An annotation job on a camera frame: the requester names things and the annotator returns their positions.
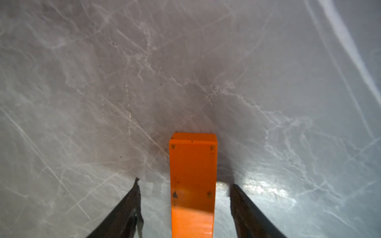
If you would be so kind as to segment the orange long block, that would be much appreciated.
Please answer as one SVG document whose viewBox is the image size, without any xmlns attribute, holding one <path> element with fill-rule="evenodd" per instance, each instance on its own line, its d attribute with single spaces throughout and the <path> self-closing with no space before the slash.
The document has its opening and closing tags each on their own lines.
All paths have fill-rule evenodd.
<svg viewBox="0 0 381 238">
<path fill-rule="evenodd" d="M 172 135 L 169 141 L 172 237 L 213 237 L 217 150 L 214 134 Z"/>
</svg>

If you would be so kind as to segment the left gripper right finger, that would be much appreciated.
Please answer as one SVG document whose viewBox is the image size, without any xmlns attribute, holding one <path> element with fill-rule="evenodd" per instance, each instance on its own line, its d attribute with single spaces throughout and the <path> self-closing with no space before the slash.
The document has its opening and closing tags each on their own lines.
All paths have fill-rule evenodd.
<svg viewBox="0 0 381 238">
<path fill-rule="evenodd" d="M 230 209 L 238 238 L 286 238 L 237 184 L 230 187 Z"/>
</svg>

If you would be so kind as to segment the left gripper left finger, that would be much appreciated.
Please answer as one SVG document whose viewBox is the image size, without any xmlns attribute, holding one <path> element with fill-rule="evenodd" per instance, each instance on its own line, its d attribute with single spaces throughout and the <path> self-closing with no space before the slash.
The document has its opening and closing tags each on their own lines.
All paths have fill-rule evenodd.
<svg viewBox="0 0 381 238">
<path fill-rule="evenodd" d="M 141 192 L 136 178 L 132 189 L 103 220 L 88 238 L 143 237 L 144 220 L 141 214 Z"/>
</svg>

